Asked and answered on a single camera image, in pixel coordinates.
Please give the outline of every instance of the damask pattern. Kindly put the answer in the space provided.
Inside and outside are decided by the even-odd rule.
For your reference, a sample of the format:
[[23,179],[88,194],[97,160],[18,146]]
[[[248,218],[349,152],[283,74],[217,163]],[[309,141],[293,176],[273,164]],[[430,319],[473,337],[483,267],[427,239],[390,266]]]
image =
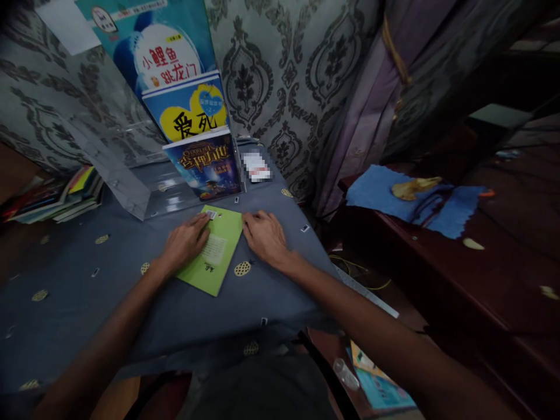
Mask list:
[[129,166],[164,159],[165,140],[105,51],[70,56],[33,1],[15,3],[0,35],[2,142],[63,172],[87,162],[61,122],[76,117]]
[[206,9],[232,132],[260,138],[296,198],[309,196],[377,3],[206,0]]

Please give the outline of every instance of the book cover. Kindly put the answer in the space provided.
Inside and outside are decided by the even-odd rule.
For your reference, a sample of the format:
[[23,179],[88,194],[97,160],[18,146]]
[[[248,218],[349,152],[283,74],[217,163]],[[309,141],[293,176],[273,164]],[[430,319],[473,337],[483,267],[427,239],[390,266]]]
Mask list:
[[210,229],[208,242],[202,252],[176,277],[203,292],[216,297],[228,271],[233,253],[243,230],[241,213],[206,205],[201,213],[208,213]]
[[81,216],[84,213],[87,213],[91,210],[95,210],[97,207],[101,206],[101,204],[103,204],[103,193],[104,193],[104,188],[102,188],[103,185],[104,184],[101,184],[101,189],[99,190],[99,194],[96,197],[92,197],[86,201],[87,206],[80,207],[79,209],[74,209],[74,211],[71,214],[65,215],[63,219],[55,219],[57,221],[57,224],[71,221],[72,219],[75,219],[78,216]]
[[163,147],[200,201],[241,192],[233,139],[227,128]]
[[103,180],[101,179],[101,177],[99,177],[97,183],[95,184],[94,187],[94,192],[93,194],[88,195],[87,197],[82,195],[83,201],[76,203],[73,206],[67,207],[65,209],[61,209],[59,212],[55,213],[52,215],[53,220],[55,220],[56,222],[73,215],[74,213],[77,213],[78,211],[89,207],[90,205],[94,204],[95,201],[97,200],[101,188],[103,187]]
[[[352,350],[348,348],[346,351],[352,357]],[[374,410],[416,407],[416,403],[408,392],[390,380],[387,375],[378,376],[357,367],[354,368],[354,371]]]
[[132,90],[216,69],[204,0],[78,0],[76,3]]
[[78,191],[83,190],[83,186],[86,184],[90,174],[93,172],[93,166],[84,166],[78,172],[78,176],[74,177],[72,182],[70,183],[70,190],[68,194],[77,193]]
[[71,181],[71,178],[52,178],[45,181],[43,185],[33,191],[29,199],[10,220],[18,220],[24,216],[63,204]]
[[147,90],[142,100],[171,143],[228,124],[217,71],[196,80]]
[[380,376],[383,379],[386,379],[389,382],[395,383],[391,378],[388,377],[379,367],[373,363],[373,361],[366,356],[366,354],[354,343],[350,341],[350,349],[352,357],[352,363],[357,368],[365,370],[366,372],[371,373],[372,375]]
[[57,205],[55,207],[49,207],[47,209],[42,209],[38,212],[33,212],[25,216],[20,217],[17,221],[24,223],[26,225],[31,225],[35,222],[42,222],[47,219],[51,219],[57,213],[65,211],[69,207],[76,205],[82,201],[82,196],[80,194],[68,194],[64,203]]

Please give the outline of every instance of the white paper note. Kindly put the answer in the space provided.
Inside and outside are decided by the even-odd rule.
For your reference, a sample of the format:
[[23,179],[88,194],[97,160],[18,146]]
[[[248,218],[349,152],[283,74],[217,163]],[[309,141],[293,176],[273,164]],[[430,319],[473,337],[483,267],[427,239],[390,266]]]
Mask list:
[[71,55],[101,45],[73,0],[52,0],[35,11]]
[[208,242],[202,249],[201,255],[208,264],[214,266],[220,265],[223,259],[223,252],[226,250],[227,239],[210,234],[208,236]]

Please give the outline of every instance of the curtain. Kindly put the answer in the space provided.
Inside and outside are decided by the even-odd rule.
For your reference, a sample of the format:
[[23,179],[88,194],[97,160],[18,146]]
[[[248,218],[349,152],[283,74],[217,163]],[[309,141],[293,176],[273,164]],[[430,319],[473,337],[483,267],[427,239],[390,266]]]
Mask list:
[[378,27],[370,0],[206,0],[234,134],[269,147],[292,194],[317,162]]
[[101,47],[70,56],[33,11],[14,2],[0,35],[0,139],[55,174],[87,163],[61,124],[72,115],[127,165],[162,158],[165,140]]
[[[406,148],[431,111],[524,19],[529,6],[528,0],[389,2],[388,27],[412,83],[401,92],[394,61],[378,35],[321,156],[317,213],[339,205],[339,179]],[[402,109],[396,111],[398,102]]]
[[[297,198],[378,26],[369,0],[205,0],[233,134],[269,147]],[[60,124],[76,113],[125,163],[164,140],[101,47],[70,56],[25,0],[0,38],[0,136],[50,172],[86,159]]]

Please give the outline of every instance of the purple curtain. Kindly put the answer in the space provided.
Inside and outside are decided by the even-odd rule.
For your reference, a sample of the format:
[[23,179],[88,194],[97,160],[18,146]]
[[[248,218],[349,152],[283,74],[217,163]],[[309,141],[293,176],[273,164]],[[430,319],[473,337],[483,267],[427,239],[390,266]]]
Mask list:
[[[396,50],[414,83],[414,71],[449,39],[477,0],[391,2],[386,15]],[[377,163],[393,124],[402,83],[379,30],[353,87],[345,113],[337,121],[317,172],[314,207],[318,215],[342,200],[341,178]]]

